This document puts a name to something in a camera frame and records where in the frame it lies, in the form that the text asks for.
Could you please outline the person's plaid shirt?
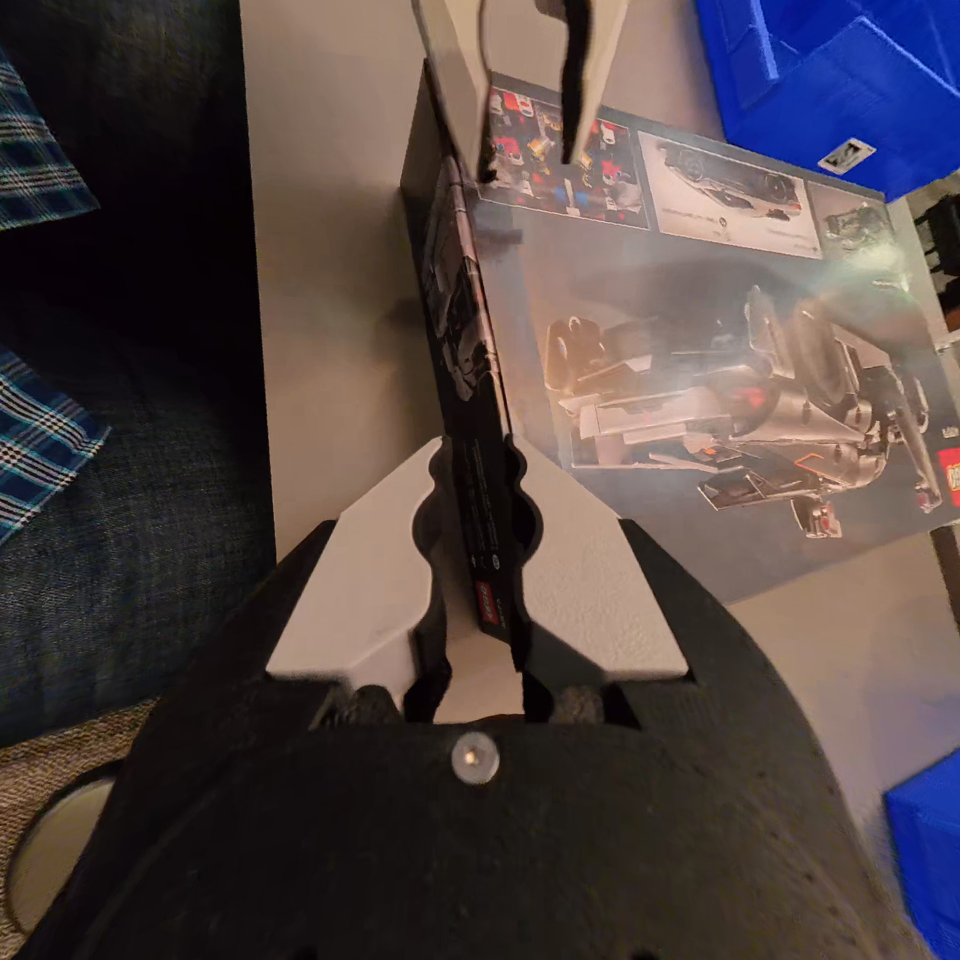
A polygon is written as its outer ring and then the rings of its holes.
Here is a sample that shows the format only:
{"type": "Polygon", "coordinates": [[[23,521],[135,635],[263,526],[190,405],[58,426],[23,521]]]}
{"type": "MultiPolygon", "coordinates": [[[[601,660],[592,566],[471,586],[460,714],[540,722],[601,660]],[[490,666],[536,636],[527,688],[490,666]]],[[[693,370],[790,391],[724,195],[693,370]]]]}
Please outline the person's plaid shirt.
{"type": "MultiPolygon", "coordinates": [[[[100,204],[1,53],[1,230],[73,219],[100,204]]],[[[1,542],[68,488],[111,430],[1,347],[1,542]]]]}

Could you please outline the metal shelf rack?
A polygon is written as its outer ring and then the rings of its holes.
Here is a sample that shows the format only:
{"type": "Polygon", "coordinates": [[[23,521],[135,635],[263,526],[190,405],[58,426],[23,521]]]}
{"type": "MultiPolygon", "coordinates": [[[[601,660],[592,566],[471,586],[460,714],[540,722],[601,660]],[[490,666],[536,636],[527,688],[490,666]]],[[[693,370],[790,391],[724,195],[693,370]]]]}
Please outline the metal shelf rack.
{"type": "Polygon", "coordinates": [[[906,197],[948,334],[959,330],[959,171],[906,197]]]}

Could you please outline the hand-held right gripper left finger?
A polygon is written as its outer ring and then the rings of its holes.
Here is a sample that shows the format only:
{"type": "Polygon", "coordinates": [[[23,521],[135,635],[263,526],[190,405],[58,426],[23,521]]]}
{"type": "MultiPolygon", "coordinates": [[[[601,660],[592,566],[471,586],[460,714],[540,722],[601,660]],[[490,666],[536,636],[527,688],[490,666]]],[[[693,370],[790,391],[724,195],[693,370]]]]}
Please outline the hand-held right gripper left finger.
{"type": "Polygon", "coordinates": [[[432,438],[334,521],[266,664],[270,678],[384,690],[430,724],[449,688],[437,550],[450,440],[432,438]]]}

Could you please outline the white round table base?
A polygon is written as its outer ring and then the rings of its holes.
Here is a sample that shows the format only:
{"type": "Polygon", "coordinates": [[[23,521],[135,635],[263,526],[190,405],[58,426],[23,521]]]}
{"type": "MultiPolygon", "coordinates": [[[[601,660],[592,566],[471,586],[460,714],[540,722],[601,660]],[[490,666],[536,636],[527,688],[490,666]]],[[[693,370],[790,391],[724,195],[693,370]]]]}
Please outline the white round table base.
{"type": "Polygon", "coordinates": [[[6,907],[29,935],[53,905],[87,846],[114,787],[104,774],[68,785],[48,800],[17,841],[6,869],[6,907]]]}

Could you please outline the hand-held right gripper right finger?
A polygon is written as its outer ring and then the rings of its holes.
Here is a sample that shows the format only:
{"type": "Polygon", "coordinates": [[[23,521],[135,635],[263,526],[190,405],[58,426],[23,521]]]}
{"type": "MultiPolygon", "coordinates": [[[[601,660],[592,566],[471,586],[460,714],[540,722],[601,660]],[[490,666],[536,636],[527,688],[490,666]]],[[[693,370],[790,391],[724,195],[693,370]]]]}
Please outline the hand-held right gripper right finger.
{"type": "Polygon", "coordinates": [[[512,652],[524,718],[602,721],[610,691],[674,682],[690,666],[621,517],[526,438],[511,433],[514,517],[529,535],[512,575],[512,652]]]}

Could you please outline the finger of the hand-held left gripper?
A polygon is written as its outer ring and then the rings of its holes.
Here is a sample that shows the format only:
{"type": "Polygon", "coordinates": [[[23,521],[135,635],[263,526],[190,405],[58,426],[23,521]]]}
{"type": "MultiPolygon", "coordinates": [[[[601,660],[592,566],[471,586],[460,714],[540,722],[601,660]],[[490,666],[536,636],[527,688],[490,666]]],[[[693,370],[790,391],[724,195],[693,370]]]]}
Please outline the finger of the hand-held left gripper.
{"type": "Polygon", "coordinates": [[[497,175],[490,132],[492,71],[484,50],[484,1],[413,1],[417,30],[449,138],[476,185],[497,175]]]}
{"type": "Polygon", "coordinates": [[[563,165],[578,162],[586,149],[629,5],[629,1],[534,2],[541,14],[566,27],[559,78],[563,165]]]}

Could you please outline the lego set car box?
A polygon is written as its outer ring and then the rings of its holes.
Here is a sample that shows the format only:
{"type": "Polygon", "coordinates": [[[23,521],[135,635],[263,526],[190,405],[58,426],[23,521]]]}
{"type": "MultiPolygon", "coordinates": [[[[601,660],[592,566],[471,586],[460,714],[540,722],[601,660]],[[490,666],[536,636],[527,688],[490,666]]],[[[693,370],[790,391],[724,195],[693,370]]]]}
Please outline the lego set car box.
{"type": "Polygon", "coordinates": [[[493,180],[428,61],[400,192],[471,603],[510,641],[525,441],[738,602],[958,523],[958,400],[885,203],[495,75],[493,180]]]}

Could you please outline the blue plastic bin with tag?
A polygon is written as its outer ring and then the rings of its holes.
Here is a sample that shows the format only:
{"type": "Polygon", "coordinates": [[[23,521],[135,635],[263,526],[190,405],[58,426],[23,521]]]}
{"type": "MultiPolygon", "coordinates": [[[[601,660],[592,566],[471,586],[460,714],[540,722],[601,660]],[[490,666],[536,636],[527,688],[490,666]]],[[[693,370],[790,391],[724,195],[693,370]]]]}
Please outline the blue plastic bin with tag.
{"type": "Polygon", "coordinates": [[[698,1],[726,140],[895,201],[958,171],[957,1],[698,1]]]}

